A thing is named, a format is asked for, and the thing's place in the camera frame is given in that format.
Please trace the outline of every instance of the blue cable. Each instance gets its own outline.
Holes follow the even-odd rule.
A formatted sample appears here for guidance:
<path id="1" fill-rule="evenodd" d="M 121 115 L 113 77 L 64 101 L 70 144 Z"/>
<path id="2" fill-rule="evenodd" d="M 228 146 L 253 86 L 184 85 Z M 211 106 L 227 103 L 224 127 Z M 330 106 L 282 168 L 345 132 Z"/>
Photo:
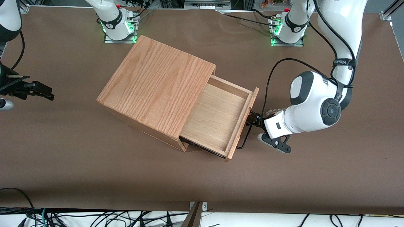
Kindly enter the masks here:
<path id="1" fill-rule="evenodd" d="M 46 208 L 44 208 L 44 209 L 42 210 L 42 224 L 44 225 L 44 227 L 47 227 L 47 226 L 46 226 L 46 223 L 45 223 L 45 209 L 46 209 Z"/>

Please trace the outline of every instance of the brown table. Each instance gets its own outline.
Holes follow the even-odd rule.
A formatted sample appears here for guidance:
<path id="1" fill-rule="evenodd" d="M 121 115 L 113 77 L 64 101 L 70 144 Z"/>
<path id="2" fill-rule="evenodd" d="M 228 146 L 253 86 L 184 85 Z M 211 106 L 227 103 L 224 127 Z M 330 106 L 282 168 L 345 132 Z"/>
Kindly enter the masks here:
<path id="1" fill-rule="evenodd" d="M 132 46 L 103 44 L 96 18 L 90 8 L 32 7 L 23 15 L 26 50 L 16 70 L 52 87 L 55 100 L 11 98 L 15 109 L 0 112 L 1 187 L 26 191 L 36 207 L 187 210 L 189 201 L 208 201 L 227 212 L 404 213 L 404 64 L 377 14 L 364 16 L 356 87 L 339 123 L 293 135 L 288 155 L 260 143 L 254 128 L 228 163 L 199 149 L 182 153 L 96 102 Z M 294 57 L 323 72 L 333 61 L 312 29 L 301 48 L 271 46 L 267 29 L 215 11 L 154 10 L 139 34 L 216 64 L 218 77 L 259 87 L 253 110 L 260 111 L 276 61 Z M 5 65 L 20 43 L 9 43 Z M 279 65 L 268 108 L 290 105 L 289 84 L 305 70 Z M 0 206 L 27 205 L 16 193 L 0 194 Z"/>

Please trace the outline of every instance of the cabinet top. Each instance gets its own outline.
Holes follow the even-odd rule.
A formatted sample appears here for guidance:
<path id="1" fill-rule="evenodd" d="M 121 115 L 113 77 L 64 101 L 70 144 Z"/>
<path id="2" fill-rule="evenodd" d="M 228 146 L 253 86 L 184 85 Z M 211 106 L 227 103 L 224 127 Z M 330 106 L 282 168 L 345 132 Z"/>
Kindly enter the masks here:
<path id="1" fill-rule="evenodd" d="M 215 65 L 140 36 L 97 98 L 171 138 L 178 138 Z"/>

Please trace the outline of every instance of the wooden cabinet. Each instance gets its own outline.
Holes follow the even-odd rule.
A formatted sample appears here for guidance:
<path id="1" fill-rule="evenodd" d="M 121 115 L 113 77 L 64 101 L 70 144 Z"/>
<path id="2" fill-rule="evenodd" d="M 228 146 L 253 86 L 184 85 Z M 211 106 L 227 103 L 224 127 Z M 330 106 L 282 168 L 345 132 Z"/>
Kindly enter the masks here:
<path id="1" fill-rule="evenodd" d="M 214 76 L 215 65 L 140 36 L 97 98 L 128 125 L 181 151 L 189 143 L 226 161 L 254 92 Z"/>

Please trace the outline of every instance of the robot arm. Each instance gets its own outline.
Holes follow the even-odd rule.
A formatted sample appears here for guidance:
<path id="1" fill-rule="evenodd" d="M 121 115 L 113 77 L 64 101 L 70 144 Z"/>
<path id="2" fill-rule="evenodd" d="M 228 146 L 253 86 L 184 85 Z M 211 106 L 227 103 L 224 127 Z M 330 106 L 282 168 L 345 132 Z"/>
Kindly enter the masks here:
<path id="1" fill-rule="evenodd" d="M 0 42 L 13 40 L 22 27 L 18 0 L 0 0 Z"/>
<path id="2" fill-rule="evenodd" d="M 344 85 L 349 85 L 354 76 L 366 2 L 367 0 L 323 1 L 320 12 L 329 26 L 347 42 L 353 55 L 319 17 L 320 28 L 330 39 L 337 53 L 332 71 L 334 79 L 312 71 L 298 75 L 290 86 L 291 106 L 272 113 L 263 121 L 266 133 L 258 135 L 261 142 L 289 153 L 290 147 L 286 146 L 286 141 L 282 142 L 282 137 L 288 138 L 288 135 L 293 133 L 325 129 L 338 122 L 341 111 L 351 100 L 352 88 Z M 282 147 L 271 143 L 275 141 Z"/>
<path id="3" fill-rule="evenodd" d="M 295 0 L 289 12 L 283 12 L 279 15 L 282 18 L 282 27 L 279 29 L 279 33 L 275 33 L 275 36 L 282 42 L 296 43 L 304 35 L 313 12 L 313 0 Z"/>
<path id="4" fill-rule="evenodd" d="M 18 0 L 0 0 L 0 41 L 8 42 L 13 40 L 21 32 L 21 27 L 22 22 Z M 0 62 L 0 95 L 14 96 L 22 100 L 26 100 L 28 95 L 41 96 L 49 100 L 54 99 L 52 88 L 38 81 L 32 81 L 31 83 L 24 81 L 29 76 L 19 75 L 14 71 L 15 65 L 12 68 L 8 68 Z M 0 99 L 0 110 L 10 110 L 13 107 L 13 101 Z"/>
<path id="5" fill-rule="evenodd" d="M 135 23 L 139 18 L 134 16 L 124 8 L 118 8 L 113 0 L 85 0 L 89 3 L 98 17 L 104 28 L 104 32 L 113 40 L 123 40 L 131 33 L 135 32 L 132 23 Z"/>

